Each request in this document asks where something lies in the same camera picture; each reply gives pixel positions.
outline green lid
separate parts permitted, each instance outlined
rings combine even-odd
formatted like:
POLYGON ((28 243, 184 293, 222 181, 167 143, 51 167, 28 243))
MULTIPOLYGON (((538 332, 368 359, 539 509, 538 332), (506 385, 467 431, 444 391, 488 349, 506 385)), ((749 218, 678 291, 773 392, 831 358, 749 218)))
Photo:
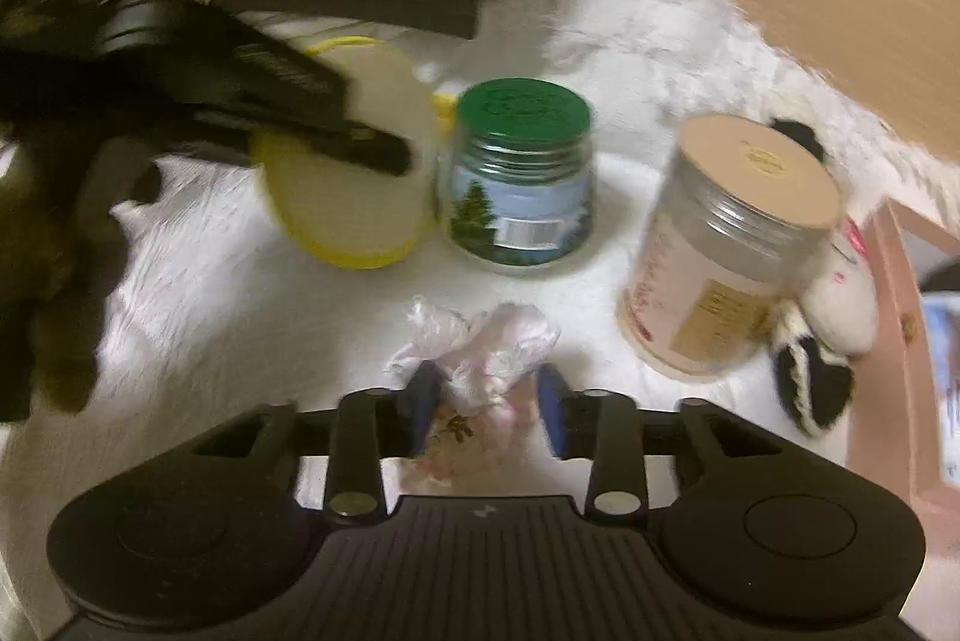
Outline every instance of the green lid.
POLYGON ((522 148, 564 146, 589 132, 587 101, 536 79, 496 79, 467 89, 457 114, 469 135, 522 148))

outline jar lid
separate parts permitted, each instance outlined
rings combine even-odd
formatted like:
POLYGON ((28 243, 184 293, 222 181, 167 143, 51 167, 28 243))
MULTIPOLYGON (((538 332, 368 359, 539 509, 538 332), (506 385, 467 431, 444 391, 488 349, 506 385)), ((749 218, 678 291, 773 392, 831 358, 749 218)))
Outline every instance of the jar lid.
POLYGON ((576 143, 590 128, 587 101, 545 80, 478 83, 460 98, 457 113, 470 135, 528 149, 576 143))
POLYGON ((696 116, 680 130, 680 151, 722 190, 773 219, 807 229, 830 229, 840 219, 840 190, 827 169, 770 127, 696 116))

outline beige lid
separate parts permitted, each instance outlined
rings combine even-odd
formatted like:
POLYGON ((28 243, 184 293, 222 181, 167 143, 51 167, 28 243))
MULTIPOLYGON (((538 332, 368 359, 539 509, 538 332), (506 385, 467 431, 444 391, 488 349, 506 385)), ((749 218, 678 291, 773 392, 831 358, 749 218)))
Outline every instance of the beige lid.
POLYGON ((840 219, 840 191, 827 169, 799 143, 739 116, 689 119, 683 155, 738 200, 774 219, 829 229, 840 219))

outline yellow rim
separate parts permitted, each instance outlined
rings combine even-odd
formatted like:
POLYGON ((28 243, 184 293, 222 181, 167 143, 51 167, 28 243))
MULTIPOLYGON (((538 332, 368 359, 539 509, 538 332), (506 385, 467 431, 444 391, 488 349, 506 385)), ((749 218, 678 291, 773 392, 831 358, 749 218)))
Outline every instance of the yellow rim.
MULTIPOLYGON (((325 50, 335 48, 337 46, 369 46, 369 45, 383 45, 386 48, 392 48, 388 43, 383 43, 383 41, 376 40, 372 37, 364 37, 361 35, 345 35, 343 37, 334 37, 329 40, 325 40, 322 43, 317 45, 310 46, 304 49, 304 53, 308 56, 316 56, 319 53, 323 53, 325 50)), ((437 116, 440 120, 440 127, 442 127, 443 132, 448 132, 453 125, 453 108, 456 106, 456 101, 453 98, 446 97, 443 95, 434 95, 433 96, 434 107, 437 110, 437 116)), ((272 156, 271 151, 271 141, 277 135, 272 135, 266 132, 256 132, 251 136, 251 159, 253 162, 259 165, 258 170, 260 171, 260 179, 263 183, 264 190, 267 192, 267 197, 270 198, 270 208, 271 212, 274 215, 274 218, 277 220, 277 224, 282 226, 287 234, 294 239, 294 241, 305 251, 312 254, 314 257, 319 259, 322 262, 327 262, 329 264, 334 264, 336 267, 344 267, 345 269, 350 270, 372 270, 377 267, 387 267, 388 264, 394 264, 395 262, 400 262, 401 259, 408 256, 416 244, 419 243, 421 237, 424 235, 426 229, 433 224, 432 219, 428 215, 424 225, 421 226, 416 235, 414 235, 410 240, 407 240, 403 245, 400 245, 398 248, 387 251, 382 254, 346 254, 342 251, 337 251, 332 248, 327 248, 324 245, 320 245, 313 238, 310 237, 309 233, 302 231, 299 226, 296 224, 296 221, 293 221, 291 216, 281 207, 280 201, 277 200, 275 195, 280 193, 280 190, 274 188, 271 179, 271 170, 275 166, 278 167, 277 160, 272 156)))

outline white blanket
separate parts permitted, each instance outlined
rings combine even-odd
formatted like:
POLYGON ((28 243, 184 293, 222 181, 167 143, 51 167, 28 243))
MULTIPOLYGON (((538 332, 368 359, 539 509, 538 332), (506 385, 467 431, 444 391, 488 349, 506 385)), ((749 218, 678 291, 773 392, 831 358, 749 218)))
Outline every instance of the white blanket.
MULTIPOLYGON (((846 168, 858 218, 889 192, 956 227, 957 168, 901 143, 880 119, 769 48, 732 0, 485 0, 480 35, 470 42, 390 26, 259 21, 304 42, 346 31, 392 40, 439 91, 524 74, 582 93, 598 130, 592 253, 571 269, 515 279, 485 272, 431 237, 398 266, 345 272, 283 234, 256 173, 165 162, 160 202, 120 210, 133 262, 110 301, 93 400, 76 417, 35 404, 0 459, 0 556, 41 638, 69 617, 44 557, 47 528, 66 502, 258 403, 332 407, 344 392, 382 386, 384 363, 408 338, 403 316, 417 294, 462 312, 534 303, 563 330, 555 358, 573 386, 611 387, 664 409, 685 396, 709 397, 843 461, 845 427, 817 443, 802 438, 781 411, 766 356, 716 384, 688 386, 647 368, 618 332, 614 301, 677 125, 709 109, 758 118, 771 93, 807 97, 824 145, 846 168)), ((395 486, 394 467, 386 471, 395 486)), ((301 500, 318 502, 322 475, 322 464, 308 467, 301 500)), ((582 498, 586 476, 583 464, 552 462, 537 433, 509 470, 455 489, 582 498)), ((653 500, 669 502, 665 464, 651 479, 653 500)), ((911 620, 938 639, 957 638, 947 596, 928 591, 923 599, 933 608, 911 620)))

